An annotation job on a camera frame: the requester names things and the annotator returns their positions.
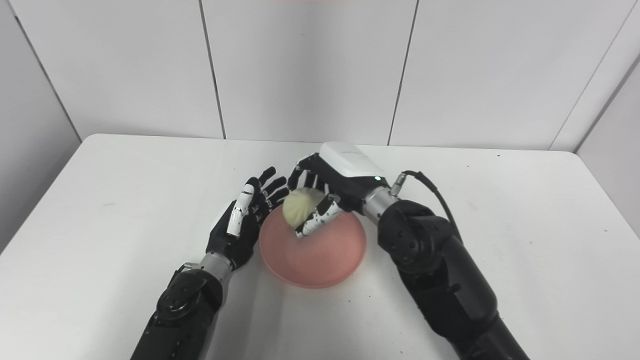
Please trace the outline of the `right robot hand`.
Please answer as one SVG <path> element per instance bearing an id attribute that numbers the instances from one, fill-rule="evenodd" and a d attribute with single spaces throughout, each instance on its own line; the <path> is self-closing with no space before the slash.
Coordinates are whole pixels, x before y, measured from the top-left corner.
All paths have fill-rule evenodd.
<path id="1" fill-rule="evenodd" d="M 382 214 L 398 202 L 382 169 L 358 147 L 343 142 L 325 142 L 320 150 L 300 159 L 287 183 L 288 189 L 313 188 L 323 198 L 295 235 L 308 237 L 343 212 L 357 212 L 378 224 Z"/>

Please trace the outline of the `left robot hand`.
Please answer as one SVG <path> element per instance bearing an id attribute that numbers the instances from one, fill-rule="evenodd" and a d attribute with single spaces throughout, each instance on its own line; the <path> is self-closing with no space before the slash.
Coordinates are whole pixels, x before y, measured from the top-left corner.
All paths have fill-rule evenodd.
<path id="1" fill-rule="evenodd" d="M 233 271 L 244 267 L 254 255 L 266 218 L 288 194 L 287 178 L 278 177 L 274 166 L 250 177 L 210 231 L 206 252 L 225 257 Z"/>

